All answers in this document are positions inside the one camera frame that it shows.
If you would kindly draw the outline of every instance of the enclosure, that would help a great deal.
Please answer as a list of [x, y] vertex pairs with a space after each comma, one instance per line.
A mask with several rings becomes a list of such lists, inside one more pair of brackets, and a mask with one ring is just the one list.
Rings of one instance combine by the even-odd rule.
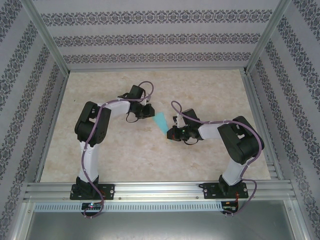
[[[318, 4], [1, 0], [0, 239], [320, 239]], [[98, 171], [112, 200], [85, 219], [75, 124], [142, 81], [155, 117], [110, 120]], [[172, 100], [202, 121], [244, 116], [263, 139], [239, 215], [199, 187], [228, 166], [221, 139], [167, 139]]]

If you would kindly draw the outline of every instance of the black mounting plate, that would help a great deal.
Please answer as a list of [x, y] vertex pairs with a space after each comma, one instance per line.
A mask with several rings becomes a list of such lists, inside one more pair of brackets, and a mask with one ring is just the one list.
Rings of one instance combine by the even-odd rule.
[[[70, 193], [70, 200], [101, 200], [99, 194], [95, 194], [94, 197], [88, 197], [85, 195], [76, 194], [76, 189], [79, 186], [73, 184]], [[115, 195], [115, 185], [114, 184], [98, 184], [98, 189], [102, 193], [104, 200], [113, 200]]]
[[244, 182], [230, 187], [227, 196], [220, 190], [218, 182], [202, 183], [199, 184], [199, 188], [203, 189], [204, 199], [235, 199], [237, 193], [239, 199], [247, 199], [249, 197], [247, 185]]

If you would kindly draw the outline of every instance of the wall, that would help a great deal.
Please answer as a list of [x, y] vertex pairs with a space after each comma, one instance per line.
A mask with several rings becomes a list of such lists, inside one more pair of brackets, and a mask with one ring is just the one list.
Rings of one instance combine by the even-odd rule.
[[279, 0], [35, 0], [71, 70], [245, 67]]
[[66, 80], [18, 0], [0, 0], [0, 240], [37, 174]]
[[320, 239], [320, 0], [293, 0], [251, 73], [284, 177]]

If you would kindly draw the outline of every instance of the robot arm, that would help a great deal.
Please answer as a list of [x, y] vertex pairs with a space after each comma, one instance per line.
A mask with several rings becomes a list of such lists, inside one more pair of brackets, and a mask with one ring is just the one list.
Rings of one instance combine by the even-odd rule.
[[[199, 120], [193, 109], [188, 109], [182, 113], [190, 118]], [[189, 138], [194, 138], [198, 141], [222, 139], [230, 155], [230, 161], [227, 169], [219, 178], [219, 188], [226, 197], [229, 195], [234, 196], [231, 191], [232, 187], [242, 182], [241, 175], [244, 168], [259, 152], [258, 141], [252, 132], [236, 123], [201, 124], [179, 114], [174, 116], [173, 120], [177, 125], [172, 126], [167, 132], [168, 139], [184, 142]], [[245, 124], [253, 129], [243, 116], [238, 116], [233, 121]], [[261, 138], [260, 141], [263, 149], [264, 142]]]
[[[83, 159], [84, 169], [89, 179], [96, 187], [98, 187], [99, 182], [98, 157], [100, 143], [106, 137], [110, 118], [129, 113], [134, 113], [138, 120], [153, 117], [155, 115], [155, 110], [151, 104], [147, 104], [147, 99], [140, 102], [132, 101], [132, 99], [138, 100], [144, 98], [145, 94], [146, 92], [143, 88], [133, 85], [129, 93], [125, 93], [118, 97], [119, 101], [114, 101], [105, 105], [101, 111], [95, 132], [88, 142], [86, 150], [86, 141], [89, 139], [89, 135], [95, 124], [91, 120], [97, 118], [102, 104], [97, 104], [91, 101], [88, 101], [85, 104], [75, 125], [74, 131], [77, 134], [77, 139], [80, 141], [81, 154], [85, 151]], [[88, 183], [88, 179], [82, 167], [80, 168], [79, 175], [76, 178], [76, 186], [73, 191], [78, 191], [79, 195], [85, 195], [88, 198], [93, 198], [96, 194], [96, 191], [94, 191], [92, 186]]]

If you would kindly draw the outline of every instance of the beige floor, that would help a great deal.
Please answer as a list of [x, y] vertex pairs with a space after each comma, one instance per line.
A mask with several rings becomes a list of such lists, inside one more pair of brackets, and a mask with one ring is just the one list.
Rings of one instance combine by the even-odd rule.
[[[169, 128], [176, 113], [170, 102], [193, 108], [203, 121], [231, 120], [243, 115], [255, 126], [238, 70], [129, 71], [71, 73], [45, 162], [41, 182], [74, 182], [81, 152], [75, 124], [87, 101], [103, 103], [149, 80], [151, 103], [163, 112]], [[222, 140], [208, 139], [188, 146], [166, 139], [152, 118], [127, 123], [125, 115], [109, 123], [99, 152], [101, 182], [212, 181], [226, 169], [229, 155]], [[244, 175], [270, 179], [263, 154]]]

